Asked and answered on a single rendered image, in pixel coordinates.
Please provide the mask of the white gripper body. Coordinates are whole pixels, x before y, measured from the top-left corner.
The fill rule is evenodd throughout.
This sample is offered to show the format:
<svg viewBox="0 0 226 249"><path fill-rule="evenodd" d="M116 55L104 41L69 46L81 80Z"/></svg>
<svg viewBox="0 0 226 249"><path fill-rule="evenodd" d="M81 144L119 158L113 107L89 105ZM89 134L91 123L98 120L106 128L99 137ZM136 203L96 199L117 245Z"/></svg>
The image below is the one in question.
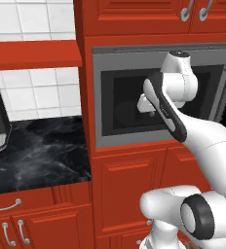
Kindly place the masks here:
<svg viewBox="0 0 226 249"><path fill-rule="evenodd" d="M146 98L144 93L138 99L137 109L140 113L150 113L150 112L156 111L156 109L153 107L150 101Z"/></svg>

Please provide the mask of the red panelled cupboard door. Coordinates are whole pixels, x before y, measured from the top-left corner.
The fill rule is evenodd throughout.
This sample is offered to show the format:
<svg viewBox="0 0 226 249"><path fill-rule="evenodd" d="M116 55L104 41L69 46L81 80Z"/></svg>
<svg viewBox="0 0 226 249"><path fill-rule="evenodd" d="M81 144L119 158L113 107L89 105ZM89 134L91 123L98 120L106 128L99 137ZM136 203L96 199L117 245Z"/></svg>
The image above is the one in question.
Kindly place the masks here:
<svg viewBox="0 0 226 249"><path fill-rule="evenodd" d="M168 149L161 180L161 187L178 185L193 185L201 192L210 190L210 185L195 157L185 147Z"/></svg>
<svg viewBox="0 0 226 249"><path fill-rule="evenodd" d="M95 235L141 228L141 195L158 188L166 150L126 153L91 161Z"/></svg>

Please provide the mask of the red wide cupboard door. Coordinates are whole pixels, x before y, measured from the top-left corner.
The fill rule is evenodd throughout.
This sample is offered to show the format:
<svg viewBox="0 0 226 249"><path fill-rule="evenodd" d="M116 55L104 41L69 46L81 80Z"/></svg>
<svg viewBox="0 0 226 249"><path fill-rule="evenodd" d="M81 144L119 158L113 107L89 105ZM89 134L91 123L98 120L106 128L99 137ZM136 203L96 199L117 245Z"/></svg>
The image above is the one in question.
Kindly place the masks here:
<svg viewBox="0 0 226 249"><path fill-rule="evenodd" d="M190 0L73 0L76 29L84 36L186 33L190 17L180 12Z"/></svg>

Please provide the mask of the red drawer front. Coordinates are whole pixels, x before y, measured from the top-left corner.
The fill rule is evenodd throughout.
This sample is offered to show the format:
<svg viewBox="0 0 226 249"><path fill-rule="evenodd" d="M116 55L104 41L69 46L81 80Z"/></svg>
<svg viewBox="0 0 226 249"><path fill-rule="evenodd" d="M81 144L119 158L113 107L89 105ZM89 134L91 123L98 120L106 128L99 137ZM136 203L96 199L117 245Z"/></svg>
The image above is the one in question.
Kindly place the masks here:
<svg viewBox="0 0 226 249"><path fill-rule="evenodd" d="M0 216L52 206L53 204L54 199L50 188L0 194Z"/></svg>
<svg viewBox="0 0 226 249"><path fill-rule="evenodd" d="M142 241L149 232L149 229L141 229L99 236L95 240L95 249L138 249L136 242Z"/></svg>

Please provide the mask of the red wall shelf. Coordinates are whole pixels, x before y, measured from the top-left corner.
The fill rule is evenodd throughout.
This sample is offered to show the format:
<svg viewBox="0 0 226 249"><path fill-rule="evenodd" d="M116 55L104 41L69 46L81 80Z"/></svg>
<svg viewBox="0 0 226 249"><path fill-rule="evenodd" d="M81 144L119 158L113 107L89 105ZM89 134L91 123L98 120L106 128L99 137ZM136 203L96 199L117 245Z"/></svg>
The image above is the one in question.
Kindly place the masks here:
<svg viewBox="0 0 226 249"><path fill-rule="evenodd" d="M0 70L80 67L75 40L0 42Z"/></svg>

